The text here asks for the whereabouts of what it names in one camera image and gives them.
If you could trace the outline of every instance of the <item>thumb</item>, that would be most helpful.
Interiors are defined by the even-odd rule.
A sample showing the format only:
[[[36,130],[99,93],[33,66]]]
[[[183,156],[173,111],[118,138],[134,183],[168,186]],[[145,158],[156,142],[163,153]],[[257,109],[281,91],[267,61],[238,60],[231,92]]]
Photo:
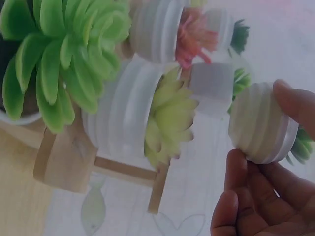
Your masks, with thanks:
[[[275,81],[273,93],[282,111],[302,125],[315,140],[315,94],[293,89],[284,80]]]
[[[237,194],[232,190],[223,192],[212,216],[211,236],[237,236],[237,211]]]

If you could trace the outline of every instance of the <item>white table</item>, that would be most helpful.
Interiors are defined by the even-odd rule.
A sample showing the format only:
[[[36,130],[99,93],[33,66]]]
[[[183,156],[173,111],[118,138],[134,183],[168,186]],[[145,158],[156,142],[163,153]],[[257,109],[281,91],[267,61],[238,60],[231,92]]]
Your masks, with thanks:
[[[251,27],[243,56],[255,72],[255,81],[283,78],[296,88],[315,92],[315,1],[209,0],[208,5],[227,7],[236,20],[245,18]],[[219,120],[197,115],[195,139],[183,147],[181,159],[171,164],[158,216],[146,213],[149,188],[98,176],[100,182],[104,180],[100,190],[106,216],[96,233],[86,234],[81,223],[86,195],[55,190],[44,235],[208,236],[223,190],[226,155],[232,148],[228,119],[228,115]],[[141,159],[125,162],[149,166]],[[282,164],[315,181],[315,156],[306,166]]]

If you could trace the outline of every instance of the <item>wooden shelf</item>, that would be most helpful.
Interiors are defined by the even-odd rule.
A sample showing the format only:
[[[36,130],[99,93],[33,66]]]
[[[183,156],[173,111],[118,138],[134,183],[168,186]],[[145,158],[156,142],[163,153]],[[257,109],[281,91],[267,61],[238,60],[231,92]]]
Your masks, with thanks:
[[[75,121],[64,131],[53,134],[39,120],[31,125],[14,126],[0,121],[6,133],[38,150],[33,176],[36,180],[72,192],[84,193],[91,172],[98,172],[152,188],[148,212],[158,213],[168,166],[159,172],[97,157],[97,148],[85,134],[81,110],[75,108]]]

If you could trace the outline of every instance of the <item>small white pot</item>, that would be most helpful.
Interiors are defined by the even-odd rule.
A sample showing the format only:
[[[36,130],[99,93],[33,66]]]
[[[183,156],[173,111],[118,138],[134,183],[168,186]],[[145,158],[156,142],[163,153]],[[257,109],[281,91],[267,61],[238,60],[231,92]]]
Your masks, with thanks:
[[[177,31],[183,9],[177,0],[152,0],[140,6],[130,28],[132,49],[151,62],[175,61]]]
[[[225,8],[213,8],[205,12],[207,30],[218,34],[217,51],[226,51],[234,32],[234,19]]]
[[[40,118],[41,113],[38,112],[32,115],[23,116],[18,120],[11,120],[4,111],[0,110],[0,120],[11,125],[27,125],[39,120]]]
[[[233,66],[229,63],[193,64],[189,89],[199,101],[197,111],[221,118],[232,103]]]
[[[235,98],[232,107],[230,138],[256,164],[283,160],[293,146],[299,127],[281,111],[272,86],[269,83],[251,85]]]
[[[116,158],[144,157],[149,111],[164,66],[136,57],[105,84],[96,115],[82,112],[84,129],[101,152]]]

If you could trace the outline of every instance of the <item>table surface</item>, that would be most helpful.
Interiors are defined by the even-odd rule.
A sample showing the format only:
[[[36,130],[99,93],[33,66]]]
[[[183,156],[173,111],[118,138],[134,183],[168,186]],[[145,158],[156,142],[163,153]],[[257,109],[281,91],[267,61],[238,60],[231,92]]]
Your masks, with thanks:
[[[254,71],[254,82],[283,78],[315,92],[315,1],[209,1],[208,6],[226,7],[251,27],[242,56]],[[50,188],[32,179],[35,151],[0,133],[2,235],[208,236],[223,190],[226,155],[232,149],[228,119],[197,114],[195,139],[183,145],[180,160],[171,163],[157,216],[146,213],[150,188],[100,175],[91,177],[86,194],[54,190],[50,200]],[[140,158],[122,161],[149,166]],[[315,156],[306,166],[282,164],[315,181]]]

